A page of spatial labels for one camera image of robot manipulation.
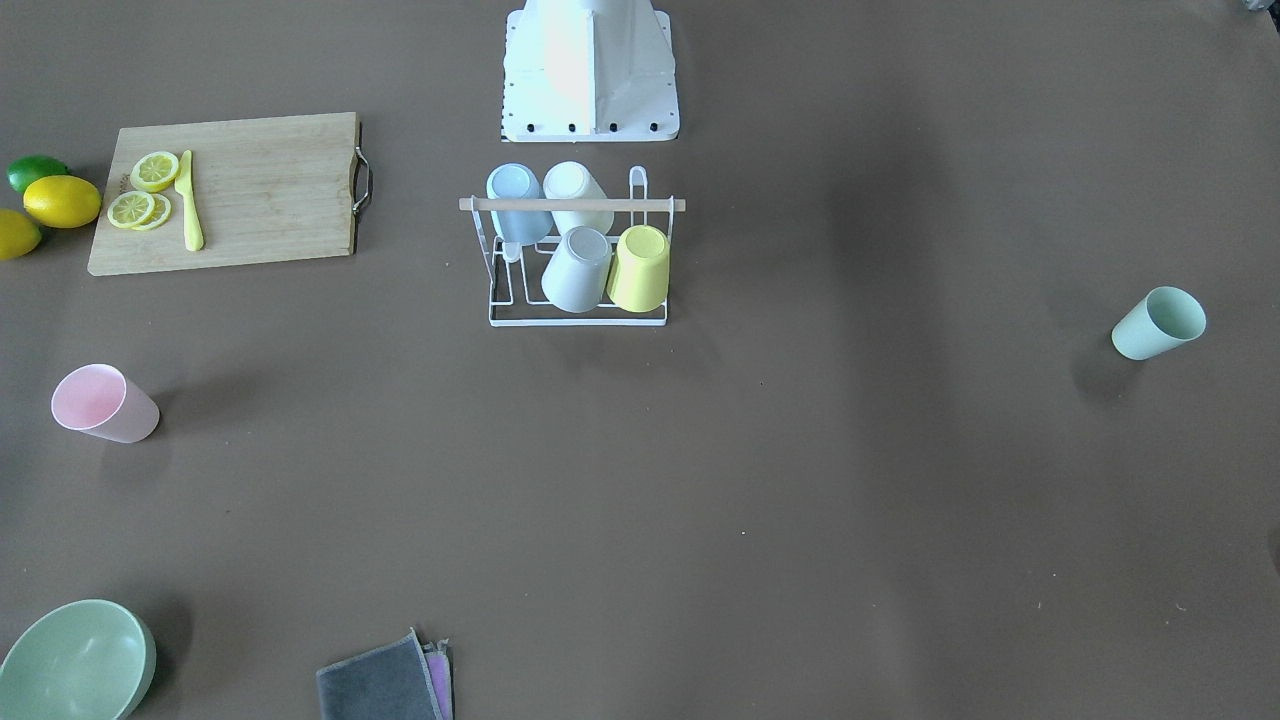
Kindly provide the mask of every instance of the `lemon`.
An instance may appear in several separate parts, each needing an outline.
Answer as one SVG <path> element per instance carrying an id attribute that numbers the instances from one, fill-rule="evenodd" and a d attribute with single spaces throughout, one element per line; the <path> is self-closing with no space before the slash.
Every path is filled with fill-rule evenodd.
<path id="1" fill-rule="evenodd" d="M 106 219 L 118 228 L 136 228 L 151 219 L 156 199 L 150 192 L 131 190 L 106 206 Z"/>
<path id="2" fill-rule="evenodd" d="M 78 228 L 97 218 L 102 196 L 88 181 L 76 176 L 49 176 L 27 186 L 22 206 L 42 225 Z"/>
<path id="3" fill-rule="evenodd" d="M 40 245 L 40 228 L 17 210 L 0 208 L 0 260 L 26 255 Z"/>
<path id="4" fill-rule="evenodd" d="M 173 214 L 173 202 L 169 202 L 168 197 L 164 195 L 151 195 L 151 197 L 156 201 L 155 213 L 151 213 L 151 217 L 147 218 L 141 225 L 133 225 L 133 229 L 150 231 L 159 228 L 165 223 L 165 220 L 169 219 L 169 215 Z"/>
<path id="5" fill-rule="evenodd" d="M 49 155 L 27 155 L 9 163 L 9 184 L 18 192 L 26 192 L 27 186 L 40 178 L 67 174 L 70 174 L 67 165 Z"/>
<path id="6" fill-rule="evenodd" d="M 178 177 L 178 156 L 173 152 L 148 152 L 133 165 L 129 183 L 138 190 L 160 192 Z"/>

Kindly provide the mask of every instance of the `green bowl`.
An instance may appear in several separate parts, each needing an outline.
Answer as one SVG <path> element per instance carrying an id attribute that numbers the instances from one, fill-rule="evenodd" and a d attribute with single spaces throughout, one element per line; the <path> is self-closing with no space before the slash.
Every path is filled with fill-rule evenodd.
<path id="1" fill-rule="evenodd" d="M 0 665 L 0 720 L 119 720 L 155 669 L 142 620 L 105 600 L 72 602 L 27 628 Z"/>

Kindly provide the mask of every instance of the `yellow knife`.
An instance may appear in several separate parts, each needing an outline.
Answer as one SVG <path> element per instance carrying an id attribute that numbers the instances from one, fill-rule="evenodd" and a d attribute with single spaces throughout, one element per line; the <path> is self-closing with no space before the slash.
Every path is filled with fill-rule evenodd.
<path id="1" fill-rule="evenodd" d="M 187 250 L 195 252 L 205 246 L 205 231 L 200 229 L 200 215 L 196 214 L 196 193 L 191 190 L 191 150 L 178 159 L 178 178 L 173 181 L 174 190 L 182 196 L 182 238 Z"/>

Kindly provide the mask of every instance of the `cup rack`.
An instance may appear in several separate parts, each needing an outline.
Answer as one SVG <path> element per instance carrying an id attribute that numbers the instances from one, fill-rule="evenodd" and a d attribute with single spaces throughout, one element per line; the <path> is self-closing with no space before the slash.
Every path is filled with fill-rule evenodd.
<path id="1" fill-rule="evenodd" d="M 494 232 L 493 240 L 485 234 L 484 215 L 493 210 L 609 210 L 627 213 L 627 227 L 640 223 L 649 224 L 649 213 L 667 214 L 667 238 L 672 240 L 676 227 L 676 213 L 685 211 L 685 201 L 675 196 L 649 199 L 649 176 L 640 165 L 631 168 L 627 176 L 626 200 L 490 200 L 484 197 L 460 197 L 458 210 L 471 211 L 480 241 L 480 254 L 484 256 L 485 270 L 489 273 L 489 324 L 502 327 L 571 327 L 571 325 L 614 325 L 614 327 L 659 327 L 667 324 L 667 301 L 650 313 L 627 313 L 612 302 L 600 302 L 594 310 L 581 314 L 564 313 L 543 296 L 541 278 L 547 260 L 559 236 L 547 236 L 534 245 L 507 246 Z M 617 245 L 618 236 L 607 236 L 611 245 Z"/>

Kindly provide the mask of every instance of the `cutting board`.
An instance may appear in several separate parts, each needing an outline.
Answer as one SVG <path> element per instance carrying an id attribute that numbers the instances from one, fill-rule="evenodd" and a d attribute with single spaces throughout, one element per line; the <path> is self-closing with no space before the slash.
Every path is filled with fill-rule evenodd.
<path id="1" fill-rule="evenodd" d="M 102 213 L 88 272 L 119 275 L 351 255 L 358 143 L 356 113 L 124 128 L 102 208 L 133 190 L 128 174 L 147 152 L 191 150 L 205 247 L 187 250 L 182 197 L 170 186 L 163 195 L 173 202 L 173 215 L 159 228 L 120 229 Z"/>

